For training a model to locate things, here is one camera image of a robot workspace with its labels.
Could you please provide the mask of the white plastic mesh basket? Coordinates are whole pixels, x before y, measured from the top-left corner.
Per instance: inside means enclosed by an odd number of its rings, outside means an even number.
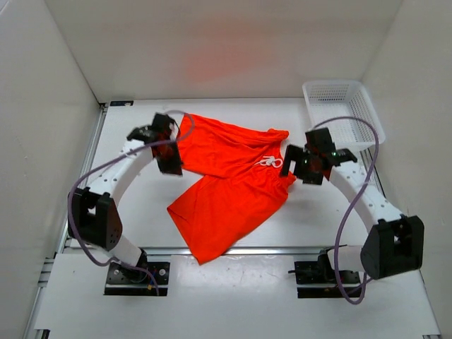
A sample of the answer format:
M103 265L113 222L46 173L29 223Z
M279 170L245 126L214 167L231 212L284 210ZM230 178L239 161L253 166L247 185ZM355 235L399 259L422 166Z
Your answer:
M361 120L373 126L379 144L386 140L371 98L359 81L308 81L302 90L312 126L328 119L342 118L326 124L337 148L361 152L375 145L372 129Z

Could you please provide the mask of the aluminium right frame rail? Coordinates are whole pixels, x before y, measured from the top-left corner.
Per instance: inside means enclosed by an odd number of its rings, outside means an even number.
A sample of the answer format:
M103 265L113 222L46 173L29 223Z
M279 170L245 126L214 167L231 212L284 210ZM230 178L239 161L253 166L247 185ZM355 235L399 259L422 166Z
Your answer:
M359 152L359 162L360 162L362 168L364 169L364 174L367 174L367 171L370 168L372 161L373 161L373 155L372 155L372 151L370 151L370 149ZM384 189L381 185L381 180L379 178L379 174L377 172L376 166L374 166L374 169L370 176L369 184L374 186L383 195L383 197L386 198L386 195L385 195Z

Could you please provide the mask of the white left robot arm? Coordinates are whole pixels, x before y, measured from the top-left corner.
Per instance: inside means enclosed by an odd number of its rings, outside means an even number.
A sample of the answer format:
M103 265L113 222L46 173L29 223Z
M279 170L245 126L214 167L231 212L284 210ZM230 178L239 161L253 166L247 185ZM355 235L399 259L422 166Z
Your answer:
M116 262L133 283L147 277L143 250L123 235L119 202L147 165L156 161L163 174L182 175L182 161L175 140L145 143L127 140L119 155L87 175L93 180L84 187L74 184L68 195L69 235L97 266Z

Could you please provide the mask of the aluminium left frame rail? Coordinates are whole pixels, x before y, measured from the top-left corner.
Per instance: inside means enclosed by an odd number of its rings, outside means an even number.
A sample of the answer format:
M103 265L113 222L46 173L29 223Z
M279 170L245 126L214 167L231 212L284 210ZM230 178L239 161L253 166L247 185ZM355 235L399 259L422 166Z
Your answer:
M108 110L108 103L100 103L99 111L96 114L96 120L93 132L91 133L90 142L88 144L88 150L83 159L83 165L81 167L81 175L85 174L92 166L93 159L95 157L95 150L100 138L102 127L105 121L105 116ZM55 257L57 254L62 254L66 248L66 243L69 240L68 223L67 218L63 219L64 223L61 225L61 231L56 243L56 249L54 254L50 258L46 258L42 265L40 276L37 283L37 291L35 299L30 311L28 322L25 327L23 338L48 338L49 330L35 329L36 318L40 310L40 306L44 297L44 290L47 286Z

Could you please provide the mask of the white shorts drawstring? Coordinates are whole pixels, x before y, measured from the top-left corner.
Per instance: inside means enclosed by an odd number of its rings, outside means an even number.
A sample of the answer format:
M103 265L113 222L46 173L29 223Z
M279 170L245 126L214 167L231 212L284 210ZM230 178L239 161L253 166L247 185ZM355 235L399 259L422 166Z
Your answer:
M283 165L283 160L272 155L265 155L258 162L256 162L255 165L280 168Z

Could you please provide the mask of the aluminium table edge rail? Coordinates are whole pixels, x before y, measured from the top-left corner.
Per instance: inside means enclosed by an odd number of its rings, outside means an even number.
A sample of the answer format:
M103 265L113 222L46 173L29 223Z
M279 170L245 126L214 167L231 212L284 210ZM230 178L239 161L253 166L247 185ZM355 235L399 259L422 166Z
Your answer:
M228 249L224 255L310 255L318 254L327 246L239 246ZM144 247L149 256L192 255L188 247Z

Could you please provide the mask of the orange mesh shorts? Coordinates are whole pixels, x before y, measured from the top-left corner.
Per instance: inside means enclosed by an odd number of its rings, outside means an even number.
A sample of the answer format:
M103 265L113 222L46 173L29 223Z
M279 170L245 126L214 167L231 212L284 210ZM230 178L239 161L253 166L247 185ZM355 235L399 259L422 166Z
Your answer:
M223 255L286 202L295 182L280 168L255 165L263 156L283 160L286 130L255 131L208 117L184 117L179 143L184 170L201 178L167 212L199 264Z

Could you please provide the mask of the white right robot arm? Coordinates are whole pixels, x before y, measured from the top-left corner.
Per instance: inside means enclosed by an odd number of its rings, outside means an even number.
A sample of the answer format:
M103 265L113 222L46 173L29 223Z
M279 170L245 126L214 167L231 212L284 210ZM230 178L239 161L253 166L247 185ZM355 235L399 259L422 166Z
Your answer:
M347 270L379 280L422 267L423 222L416 215L404 215L376 187L370 186L357 158L348 149L313 153L289 145L280 176L288 174L305 184L320 185L328 180L346 197L368 232L361 246L339 244L322 250L317 265L320 279L331 283Z

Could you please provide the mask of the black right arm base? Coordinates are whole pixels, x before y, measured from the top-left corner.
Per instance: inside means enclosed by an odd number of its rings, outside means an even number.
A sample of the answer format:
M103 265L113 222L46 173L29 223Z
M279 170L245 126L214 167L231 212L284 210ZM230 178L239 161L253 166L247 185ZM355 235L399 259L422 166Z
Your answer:
M332 248L321 250L316 260L298 260L294 262L289 275L295 277L298 299L338 299L342 298L339 284L329 260L328 252ZM340 282L350 299L358 299L362 291L359 273L353 270L340 270Z

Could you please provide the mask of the aluminium frame rail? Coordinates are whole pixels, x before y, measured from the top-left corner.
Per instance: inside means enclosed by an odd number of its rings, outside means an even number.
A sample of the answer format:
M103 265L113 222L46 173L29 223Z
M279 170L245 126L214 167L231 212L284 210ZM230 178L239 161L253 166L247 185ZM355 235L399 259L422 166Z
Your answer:
M96 120L93 132L91 133L90 142L88 144L88 150L83 159L83 165L81 167L81 175L85 174L92 166L93 159L95 157L95 150L100 138L102 127L105 121L105 116L108 110L108 103L100 103L99 111L96 114ZM37 291L35 299L30 311L28 322L25 327L23 338L48 338L49 330L35 329L36 318L40 310L40 306L44 297L44 290L47 286L55 257L57 254L62 254L66 248L66 243L69 240L68 223L67 218L63 219L64 223L61 225L61 231L56 243L56 249L54 254L50 258L46 258L42 265L40 276L37 283Z
M373 155L372 155L372 151L370 151L370 149L359 152L359 162L360 162L362 168L364 169L364 174L367 174L367 171L370 168L372 161L373 161ZM386 198L386 195L385 195L384 189L381 185L381 180L379 178L379 174L377 172L376 166L374 166L374 169L370 176L369 184L374 186L383 195L383 197Z

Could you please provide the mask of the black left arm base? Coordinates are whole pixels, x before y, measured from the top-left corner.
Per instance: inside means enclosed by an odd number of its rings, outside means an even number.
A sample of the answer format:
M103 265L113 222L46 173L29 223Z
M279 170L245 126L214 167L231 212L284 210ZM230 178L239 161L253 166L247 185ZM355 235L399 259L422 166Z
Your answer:
M142 270L111 263L105 279L104 295L166 297L170 280L170 262L148 261L142 254L138 266Z

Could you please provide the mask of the black corner label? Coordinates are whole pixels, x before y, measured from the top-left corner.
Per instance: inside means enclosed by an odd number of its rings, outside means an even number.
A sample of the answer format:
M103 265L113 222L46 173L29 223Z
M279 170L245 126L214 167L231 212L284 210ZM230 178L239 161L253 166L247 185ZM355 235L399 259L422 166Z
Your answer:
M133 106L133 100L114 100L110 102L110 107L130 107Z

